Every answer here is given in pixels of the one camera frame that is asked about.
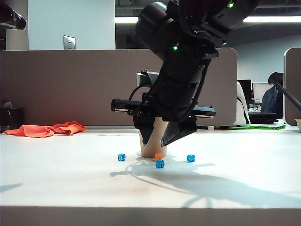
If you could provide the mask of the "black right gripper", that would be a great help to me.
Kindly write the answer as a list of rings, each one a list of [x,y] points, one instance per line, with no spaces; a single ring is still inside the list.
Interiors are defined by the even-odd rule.
[[[134,127],[142,135],[145,147],[152,135],[156,117],[167,124],[161,146],[197,131],[196,117],[201,108],[196,107],[209,64],[218,52],[169,52],[156,55],[163,61],[159,73],[143,71],[138,87],[149,87],[142,100],[113,99],[112,111],[125,111],[133,117]]]

